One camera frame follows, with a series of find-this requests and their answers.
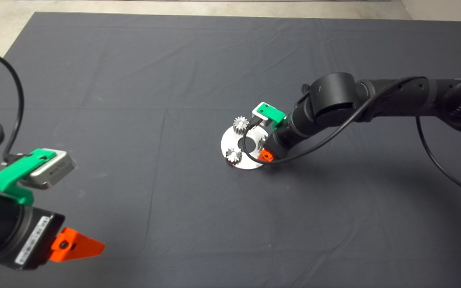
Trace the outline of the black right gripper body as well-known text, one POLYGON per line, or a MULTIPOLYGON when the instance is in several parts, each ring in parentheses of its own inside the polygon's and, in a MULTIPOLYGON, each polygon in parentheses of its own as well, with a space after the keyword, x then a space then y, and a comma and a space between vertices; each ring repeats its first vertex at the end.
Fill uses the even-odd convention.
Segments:
POLYGON ((267 137, 263 149, 269 152, 273 159, 285 159, 289 151, 309 136, 301 133, 293 124, 291 116, 287 116, 281 124, 267 137))

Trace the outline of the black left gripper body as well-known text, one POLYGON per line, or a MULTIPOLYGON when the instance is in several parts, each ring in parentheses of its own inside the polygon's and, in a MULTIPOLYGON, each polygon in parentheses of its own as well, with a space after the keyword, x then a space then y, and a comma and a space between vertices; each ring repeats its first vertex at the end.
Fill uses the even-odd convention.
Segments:
POLYGON ((64 221, 62 214, 20 206, 15 228, 0 245, 0 265, 13 270, 36 270, 46 264, 64 221))

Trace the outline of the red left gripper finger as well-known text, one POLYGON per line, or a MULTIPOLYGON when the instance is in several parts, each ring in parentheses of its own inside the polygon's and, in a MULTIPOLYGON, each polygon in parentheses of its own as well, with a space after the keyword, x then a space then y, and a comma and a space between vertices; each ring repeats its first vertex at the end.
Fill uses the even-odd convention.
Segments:
POLYGON ((64 262, 96 257, 102 254, 105 247, 103 242, 66 227, 51 245, 50 260, 64 262))

